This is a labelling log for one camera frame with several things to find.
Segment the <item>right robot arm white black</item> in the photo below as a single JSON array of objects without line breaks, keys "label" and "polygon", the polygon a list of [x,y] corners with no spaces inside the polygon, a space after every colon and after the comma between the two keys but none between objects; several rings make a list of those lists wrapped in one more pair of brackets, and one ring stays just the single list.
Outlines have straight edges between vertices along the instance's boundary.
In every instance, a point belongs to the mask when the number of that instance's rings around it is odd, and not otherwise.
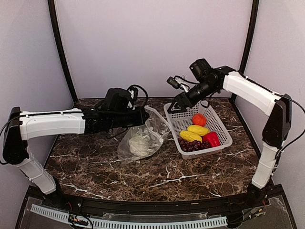
[{"label": "right robot arm white black", "polygon": [[262,133],[263,150],[256,172],[243,197],[243,203],[253,207],[266,195],[267,185],[284,150],[283,144],[291,128],[290,96],[277,95],[231,67],[213,68],[206,59],[196,60],[190,65],[190,70],[198,84],[175,96],[167,113],[186,112],[206,97],[226,90],[250,102],[268,116]]}]

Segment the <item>clear polka dot zip bag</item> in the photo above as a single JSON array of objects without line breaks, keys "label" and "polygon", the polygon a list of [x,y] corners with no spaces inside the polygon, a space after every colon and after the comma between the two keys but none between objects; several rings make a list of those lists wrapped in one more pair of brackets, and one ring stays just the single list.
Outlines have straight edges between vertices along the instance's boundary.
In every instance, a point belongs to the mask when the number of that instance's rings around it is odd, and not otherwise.
[{"label": "clear polka dot zip bag", "polygon": [[149,114],[149,118],[146,120],[145,124],[131,127],[119,143],[117,158],[123,164],[129,164],[136,161],[132,160],[132,154],[130,153],[128,144],[130,139],[138,137],[148,141],[150,148],[156,153],[171,132],[169,123],[156,109],[146,106],[145,111]]}]

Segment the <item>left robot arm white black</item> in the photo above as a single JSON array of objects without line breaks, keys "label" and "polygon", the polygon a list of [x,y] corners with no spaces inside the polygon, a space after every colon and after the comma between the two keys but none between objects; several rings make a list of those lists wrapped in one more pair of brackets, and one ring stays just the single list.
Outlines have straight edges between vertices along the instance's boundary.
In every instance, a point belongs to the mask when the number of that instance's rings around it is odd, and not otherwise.
[{"label": "left robot arm white black", "polygon": [[145,105],[136,106],[139,86],[128,89],[111,88],[105,98],[89,108],[73,108],[51,112],[25,112],[19,107],[11,110],[0,133],[3,138],[2,165],[16,166],[57,208],[67,204],[60,185],[38,162],[28,149],[33,138],[65,135],[95,134],[114,128],[128,129],[145,124],[149,114]]}]

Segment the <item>white cauliflower toy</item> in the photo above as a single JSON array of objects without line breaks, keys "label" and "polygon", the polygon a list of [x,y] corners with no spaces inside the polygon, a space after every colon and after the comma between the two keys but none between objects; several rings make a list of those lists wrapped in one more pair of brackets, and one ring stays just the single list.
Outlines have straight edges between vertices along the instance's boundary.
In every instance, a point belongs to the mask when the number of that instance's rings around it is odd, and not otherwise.
[{"label": "white cauliflower toy", "polygon": [[132,160],[140,160],[151,156],[154,150],[150,148],[148,141],[134,137],[128,141]]}]

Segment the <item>white plastic perforated basket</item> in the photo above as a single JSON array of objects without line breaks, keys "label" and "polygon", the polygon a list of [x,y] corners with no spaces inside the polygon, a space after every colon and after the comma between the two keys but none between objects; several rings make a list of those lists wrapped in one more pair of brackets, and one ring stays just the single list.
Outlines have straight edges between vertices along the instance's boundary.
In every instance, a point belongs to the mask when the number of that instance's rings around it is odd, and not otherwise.
[{"label": "white plastic perforated basket", "polygon": [[174,113],[176,110],[170,103],[163,108],[183,159],[215,154],[232,145],[229,132],[207,102],[198,103],[182,113]]}]

